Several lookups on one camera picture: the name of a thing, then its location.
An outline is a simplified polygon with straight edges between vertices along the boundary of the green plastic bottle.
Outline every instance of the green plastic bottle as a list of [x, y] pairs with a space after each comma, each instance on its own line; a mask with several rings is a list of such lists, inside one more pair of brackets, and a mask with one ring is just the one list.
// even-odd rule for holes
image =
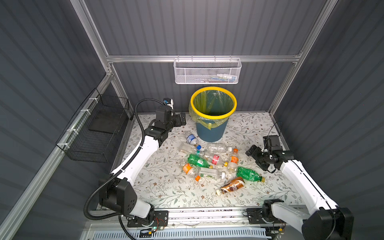
[[193, 164], [197, 167], [213, 168], [211, 165], [209, 165], [209, 163], [206, 160], [196, 156], [195, 154], [189, 155], [188, 163]]
[[245, 167], [238, 167], [236, 176], [252, 182], [265, 182], [264, 177], [260, 176], [254, 170]]

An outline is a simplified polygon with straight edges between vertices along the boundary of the blue bottle label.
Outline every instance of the blue bottle label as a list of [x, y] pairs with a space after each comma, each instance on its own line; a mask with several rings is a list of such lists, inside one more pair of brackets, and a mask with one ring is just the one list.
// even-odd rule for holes
[[187, 137], [187, 142], [188, 142], [188, 143], [191, 143], [191, 141], [192, 141], [193, 139], [195, 139], [195, 136], [194, 136], [193, 134], [191, 134], [191, 135], [189, 135], [189, 136]]

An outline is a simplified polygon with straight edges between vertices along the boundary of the white wire basket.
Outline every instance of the white wire basket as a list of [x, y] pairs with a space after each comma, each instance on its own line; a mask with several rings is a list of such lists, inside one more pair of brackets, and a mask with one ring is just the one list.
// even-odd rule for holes
[[241, 61], [239, 58], [190, 57], [175, 58], [177, 84], [237, 84]]

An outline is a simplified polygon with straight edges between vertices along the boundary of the brown label bottle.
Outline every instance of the brown label bottle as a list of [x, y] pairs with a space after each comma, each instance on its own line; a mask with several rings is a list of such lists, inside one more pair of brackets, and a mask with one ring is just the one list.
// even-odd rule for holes
[[221, 187], [220, 189], [217, 189], [216, 190], [216, 194], [217, 195], [222, 195], [224, 193], [227, 193], [227, 192], [233, 192], [239, 188], [242, 188], [244, 187], [245, 183], [244, 183], [244, 180], [242, 177], [237, 177], [235, 178], [234, 180], [228, 182], [227, 184], [225, 184], [223, 187]]

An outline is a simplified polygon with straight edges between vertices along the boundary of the corrugated metal wall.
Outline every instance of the corrugated metal wall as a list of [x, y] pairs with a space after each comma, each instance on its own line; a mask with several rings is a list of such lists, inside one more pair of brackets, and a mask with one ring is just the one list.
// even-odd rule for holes
[[[1, 223], [105, 72], [69, 1], [0, 1], [0, 63]], [[64, 159], [14, 239], [78, 236], [104, 168]]]
[[[131, 99], [172, 98], [175, 111], [188, 111], [192, 94], [207, 85], [175, 83], [172, 63], [114, 63], [119, 78]], [[243, 63], [241, 83], [217, 85], [231, 91], [237, 110], [268, 110], [292, 63]], [[156, 103], [146, 101], [141, 112], [154, 112]]]
[[[85, 2], [109, 55], [293, 55], [299, 53], [325, 1]], [[168, 63], [115, 66], [133, 105], [144, 97], [172, 97], [178, 111], [187, 111], [192, 93], [207, 86], [176, 85]], [[239, 83], [220, 86], [234, 91], [238, 110], [268, 110], [290, 66], [243, 63]], [[139, 111], [155, 108], [145, 103]]]
[[309, 174], [384, 235], [384, 1], [339, 1], [275, 114]]

